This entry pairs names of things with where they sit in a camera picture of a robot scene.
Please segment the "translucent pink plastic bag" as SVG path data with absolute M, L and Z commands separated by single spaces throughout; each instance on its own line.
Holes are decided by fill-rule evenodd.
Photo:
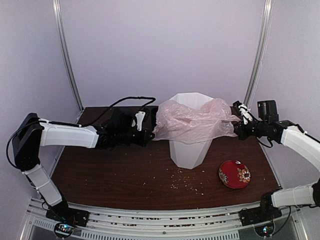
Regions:
M 193 109 L 175 100 L 167 100 L 158 106 L 155 141 L 168 140 L 195 144 L 219 137 L 235 137 L 233 123 L 240 118 L 232 114 L 231 107 L 221 98 Z

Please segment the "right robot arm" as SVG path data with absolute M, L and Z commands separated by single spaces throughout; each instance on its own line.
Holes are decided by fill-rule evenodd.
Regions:
M 239 212 L 242 226 L 271 222 L 281 217 L 284 207 L 320 205 L 320 142 L 290 120 L 280 120 L 275 100 L 257 103 L 258 116 L 240 101 L 232 108 L 241 120 L 235 123 L 234 133 L 239 140 L 249 137 L 266 138 L 274 150 L 264 150 L 280 183 L 278 190 L 261 196 L 259 206 Z

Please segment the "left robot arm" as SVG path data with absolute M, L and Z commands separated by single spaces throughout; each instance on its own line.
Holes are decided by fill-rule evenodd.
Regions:
M 147 113 L 131 113 L 116 108 L 110 119 L 98 125 L 74 124 L 40 118 L 29 113 L 7 142 L 13 151 L 13 166 L 21 171 L 47 205 L 46 217 L 63 224 L 85 227 L 90 213 L 69 206 L 41 162 L 42 148 L 63 150 L 79 147 L 90 150 L 114 149 L 117 146 L 145 147 L 155 138 L 151 129 L 144 127 Z

